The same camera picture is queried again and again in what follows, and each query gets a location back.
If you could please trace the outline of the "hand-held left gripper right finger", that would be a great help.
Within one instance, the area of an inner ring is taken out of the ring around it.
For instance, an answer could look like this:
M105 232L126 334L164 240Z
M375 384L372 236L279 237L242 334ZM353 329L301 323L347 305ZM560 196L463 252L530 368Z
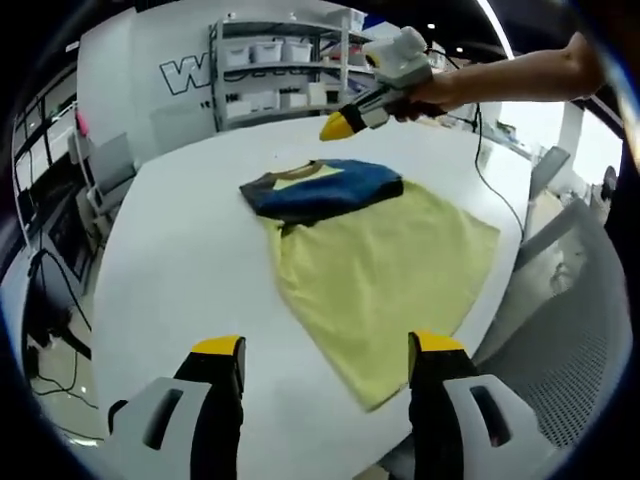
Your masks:
M534 410L461 343L409 333L409 420L416 479L537 479L555 447Z

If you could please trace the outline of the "person's right hand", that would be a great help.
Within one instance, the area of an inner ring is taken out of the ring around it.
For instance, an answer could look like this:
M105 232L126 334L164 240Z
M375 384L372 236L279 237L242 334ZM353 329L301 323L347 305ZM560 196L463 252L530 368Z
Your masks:
M391 114L399 121L416 121L421 116L435 118L462 106L453 72L434 74L397 103Z

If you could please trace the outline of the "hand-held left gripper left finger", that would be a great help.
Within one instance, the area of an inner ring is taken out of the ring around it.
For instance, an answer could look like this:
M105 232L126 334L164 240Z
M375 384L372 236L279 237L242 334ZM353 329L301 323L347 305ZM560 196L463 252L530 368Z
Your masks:
M194 345L175 374L109 410L107 458L124 479L235 479L246 339Z

